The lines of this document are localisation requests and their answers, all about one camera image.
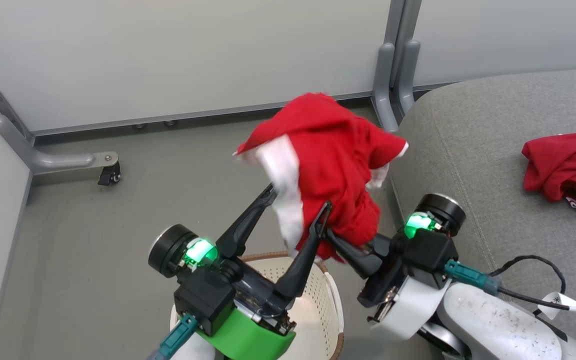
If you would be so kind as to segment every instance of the gray upholstered cushion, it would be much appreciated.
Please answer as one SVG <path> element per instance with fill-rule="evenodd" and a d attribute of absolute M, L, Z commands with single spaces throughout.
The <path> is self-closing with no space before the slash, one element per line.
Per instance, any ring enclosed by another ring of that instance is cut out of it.
<path fill-rule="evenodd" d="M 576 133 L 576 70 L 470 80 L 427 93 L 402 122 L 399 134 L 410 148 L 391 168 L 403 214 L 427 192 L 452 196 L 468 216 L 455 238 L 462 262 L 491 271 L 518 255 L 540 255 L 560 267 L 566 294 L 576 299 L 576 209 L 522 187 L 524 143 L 560 133 Z M 560 287 L 551 268 L 535 260 L 501 280 L 540 299 Z M 553 323 L 576 339 L 576 313 L 560 312 Z"/>

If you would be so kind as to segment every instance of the red and white garment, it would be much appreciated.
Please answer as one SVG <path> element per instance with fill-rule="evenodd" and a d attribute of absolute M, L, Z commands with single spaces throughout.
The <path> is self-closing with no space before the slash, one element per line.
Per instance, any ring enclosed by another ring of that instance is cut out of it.
<path fill-rule="evenodd" d="M 355 246 L 377 234 L 380 210 L 366 187 L 380 187 L 389 163 L 408 148 L 333 98 L 307 93 L 258 125 L 235 155 L 258 162 L 278 191 L 272 205 L 281 236 L 298 251 L 308 227 L 326 201 L 332 230 Z M 335 256 L 327 243 L 320 259 Z"/>
<path fill-rule="evenodd" d="M 576 209 L 576 133 L 528 141 L 521 153 L 529 160 L 524 188 L 549 201 L 565 197 Z"/>

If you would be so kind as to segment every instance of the caster wheel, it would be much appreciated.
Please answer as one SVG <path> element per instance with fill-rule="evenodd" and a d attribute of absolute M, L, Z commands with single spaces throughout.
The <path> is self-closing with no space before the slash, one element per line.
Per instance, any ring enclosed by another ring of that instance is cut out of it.
<path fill-rule="evenodd" d="M 99 175 L 98 185 L 104 187 L 109 187 L 110 185 L 117 184 L 121 180 L 122 174 L 119 167 L 119 161 L 114 165 L 106 166 L 101 170 L 101 175 Z"/>

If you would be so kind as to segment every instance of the teal cable plug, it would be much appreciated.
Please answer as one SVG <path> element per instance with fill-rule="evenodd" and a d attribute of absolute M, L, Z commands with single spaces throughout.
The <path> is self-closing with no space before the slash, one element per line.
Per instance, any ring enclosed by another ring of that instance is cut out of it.
<path fill-rule="evenodd" d="M 443 270 L 448 278 L 482 289 L 486 294 L 492 296 L 497 296 L 498 294 L 499 281 L 497 281 L 496 278 L 488 276 L 477 269 L 468 267 L 461 262 L 448 260 Z"/>
<path fill-rule="evenodd" d="M 197 319 L 190 314 L 186 314 L 164 341 L 159 344 L 159 349 L 154 351 L 147 360 L 169 360 L 192 337 L 196 328 Z"/>

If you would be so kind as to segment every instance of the green light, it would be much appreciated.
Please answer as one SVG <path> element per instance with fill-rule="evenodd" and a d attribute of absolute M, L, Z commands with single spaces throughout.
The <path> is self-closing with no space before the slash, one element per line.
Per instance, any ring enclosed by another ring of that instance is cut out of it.
<path fill-rule="evenodd" d="M 205 239 L 199 239 L 196 243 L 192 244 L 190 248 L 185 251 L 183 260 L 198 264 L 204 258 L 215 260 L 217 258 L 217 248 Z"/>
<path fill-rule="evenodd" d="M 432 230 L 434 226 L 433 219 L 427 216 L 413 214 L 408 218 L 406 226 L 404 226 L 404 234 L 408 239 L 413 239 L 417 233 L 417 229 Z"/>

